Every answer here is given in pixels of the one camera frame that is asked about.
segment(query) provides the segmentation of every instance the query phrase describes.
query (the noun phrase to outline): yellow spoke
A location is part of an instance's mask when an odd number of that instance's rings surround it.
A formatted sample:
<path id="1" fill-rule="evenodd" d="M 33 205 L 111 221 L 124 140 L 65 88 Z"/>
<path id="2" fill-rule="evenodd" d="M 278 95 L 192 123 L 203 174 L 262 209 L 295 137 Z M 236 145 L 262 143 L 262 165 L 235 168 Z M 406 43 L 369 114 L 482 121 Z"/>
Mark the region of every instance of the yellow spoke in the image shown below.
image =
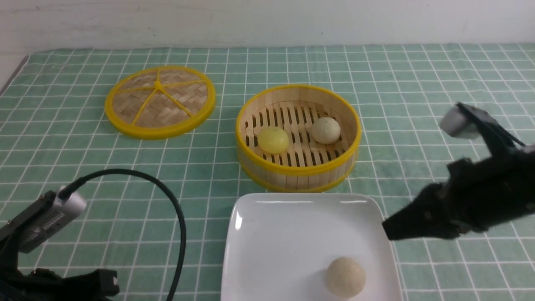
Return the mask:
<path id="1" fill-rule="evenodd" d="M 193 80 L 193 81 L 175 82 L 174 84 L 163 85 L 163 87 L 166 88 L 166 87 L 174 87 L 174 86 L 188 85 L 188 84 L 194 84 L 194 83 L 196 83 L 196 82 L 203 82 L 203 81 L 202 81 L 202 80 Z"/>
<path id="2" fill-rule="evenodd" d="M 152 86 L 149 86 L 149 87 L 137 87 L 137 88 L 131 88 L 131 89 L 126 89 L 126 90 L 119 90 L 116 93 L 126 93 L 126 92 L 132 92 L 132 91 L 142 91 L 142 90 L 151 90 L 151 89 L 154 89 L 154 87 L 152 87 Z"/>
<path id="3" fill-rule="evenodd" d="M 156 93 L 156 89 L 153 89 L 152 92 L 149 94 L 149 96 L 143 101 L 143 104 L 141 105 L 141 107 L 137 111 L 137 114 L 134 117 L 134 121 L 132 121 L 131 123 L 132 125 L 134 125 L 137 122 L 137 120 L 141 116 L 141 112 L 143 112 L 143 110 L 145 109 L 147 104 L 150 102 L 150 99 L 154 96 L 155 93 Z"/>
<path id="4" fill-rule="evenodd" d="M 184 105 L 181 104 L 180 101 L 174 99 L 169 93 L 167 93 L 167 91 L 162 90 L 162 92 L 165 94 L 165 96 L 169 97 L 170 100 L 172 100 L 175 104 L 177 104 L 177 106 L 179 106 L 180 109 L 184 110 L 184 112 L 186 112 L 186 114 L 188 114 L 190 117 L 193 116 L 191 114 L 191 112 L 189 112 L 188 108 L 184 107 Z"/>

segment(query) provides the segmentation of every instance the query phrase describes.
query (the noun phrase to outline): yellow bun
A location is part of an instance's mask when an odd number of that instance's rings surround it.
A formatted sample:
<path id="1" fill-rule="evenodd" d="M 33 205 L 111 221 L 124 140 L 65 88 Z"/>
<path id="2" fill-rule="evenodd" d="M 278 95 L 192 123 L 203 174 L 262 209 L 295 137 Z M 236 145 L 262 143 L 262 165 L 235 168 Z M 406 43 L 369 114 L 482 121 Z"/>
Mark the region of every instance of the yellow bun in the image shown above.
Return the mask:
<path id="1" fill-rule="evenodd" d="M 288 148 L 288 134 L 278 127 L 269 126 L 258 134 L 258 146 L 270 154 L 280 154 Z"/>

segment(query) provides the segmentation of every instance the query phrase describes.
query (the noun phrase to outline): bamboo steamer lid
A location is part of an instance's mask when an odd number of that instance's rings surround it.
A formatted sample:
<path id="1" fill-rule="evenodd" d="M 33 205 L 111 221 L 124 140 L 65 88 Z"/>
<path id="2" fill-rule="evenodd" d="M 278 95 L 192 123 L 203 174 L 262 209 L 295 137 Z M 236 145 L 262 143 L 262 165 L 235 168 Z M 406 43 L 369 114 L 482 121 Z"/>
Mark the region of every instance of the bamboo steamer lid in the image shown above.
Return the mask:
<path id="1" fill-rule="evenodd" d="M 206 75 L 183 66 L 162 66 L 117 83 L 108 94 L 105 112 L 125 135 L 166 139 L 203 123 L 213 111 L 215 95 Z"/>

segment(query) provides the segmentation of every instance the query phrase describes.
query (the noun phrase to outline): black cable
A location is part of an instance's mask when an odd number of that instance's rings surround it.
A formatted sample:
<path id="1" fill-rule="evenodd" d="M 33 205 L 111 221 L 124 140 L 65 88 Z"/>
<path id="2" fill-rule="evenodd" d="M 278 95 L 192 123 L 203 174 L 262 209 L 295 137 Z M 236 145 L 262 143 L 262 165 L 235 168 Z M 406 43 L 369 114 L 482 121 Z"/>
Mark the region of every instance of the black cable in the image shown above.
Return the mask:
<path id="1" fill-rule="evenodd" d="M 173 281 L 171 282 L 171 288 L 169 288 L 169 294 L 166 299 L 167 301 L 173 300 L 174 293 L 177 290 L 178 280 L 180 279 L 180 273 L 182 272 L 182 266 L 184 265 L 184 256 L 186 254 L 186 220 L 184 219 L 184 213 L 182 212 L 182 208 L 180 207 L 177 198 L 174 196 L 171 190 L 167 188 L 167 186 L 165 186 L 165 184 L 160 182 L 157 178 L 140 171 L 122 168 L 105 169 L 78 178 L 77 180 L 69 184 L 67 187 L 65 187 L 63 190 L 61 190 L 58 193 L 58 198 L 60 200 L 68 200 L 71 195 L 83 184 L 87 183 L 89 180 L 105 175 L 129 175 L 148 180 L 158 186 L 158 188 L 160 188 L 169 198 L 171 203 L 173 203 L 174 209 L 177 211 L 178 224 L 180 225 L 180 252 L 178 254 L 177 269 L 174 272 Z"/>

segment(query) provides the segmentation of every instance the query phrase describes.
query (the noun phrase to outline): robotic arm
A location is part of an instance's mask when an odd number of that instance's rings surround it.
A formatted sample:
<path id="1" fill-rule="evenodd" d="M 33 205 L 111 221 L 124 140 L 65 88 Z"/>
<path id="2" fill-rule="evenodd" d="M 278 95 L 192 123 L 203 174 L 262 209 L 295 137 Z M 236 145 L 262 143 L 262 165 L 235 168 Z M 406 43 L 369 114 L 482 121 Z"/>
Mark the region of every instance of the robotic arm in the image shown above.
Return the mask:
<path id="1" fill-rule="evenodd" d="M 480 134 L 491 157 L 448 164 L 447 182 L 429 184 L 383 222 L 389 240 L 454 239 L 535 212 L 535 145 L 526 146 L 487 112 L 463 103 L 451 108 L 440 128 L 454 138 Z"/>

